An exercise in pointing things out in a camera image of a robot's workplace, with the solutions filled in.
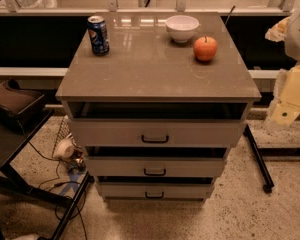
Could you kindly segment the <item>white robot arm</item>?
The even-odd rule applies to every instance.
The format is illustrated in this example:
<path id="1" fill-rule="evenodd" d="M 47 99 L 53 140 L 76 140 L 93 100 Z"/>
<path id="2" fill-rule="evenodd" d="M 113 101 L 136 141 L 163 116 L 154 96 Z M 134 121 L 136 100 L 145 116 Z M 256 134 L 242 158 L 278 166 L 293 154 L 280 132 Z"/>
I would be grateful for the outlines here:
<path id="1" fill-rule="evenodd" d="M 296 61 L 291 69 L 279 70 L 267 112 L 270 122 L 288 126 L 300 115 L 300 6 L 270 28 L 265 38 L 283 41 L 285 54 Z"/>

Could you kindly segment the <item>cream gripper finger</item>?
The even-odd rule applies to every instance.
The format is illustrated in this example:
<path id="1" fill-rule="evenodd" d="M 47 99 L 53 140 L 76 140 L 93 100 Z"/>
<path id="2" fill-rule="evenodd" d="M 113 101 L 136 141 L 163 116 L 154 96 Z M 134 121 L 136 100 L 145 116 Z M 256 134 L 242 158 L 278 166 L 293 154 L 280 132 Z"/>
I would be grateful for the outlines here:
<path id="1" fill-rule="evenodd" d="M 267 117 L 281 126 L 289 126 L 300 115 L 300 64 L 290 70 L 280 69 Z"/>

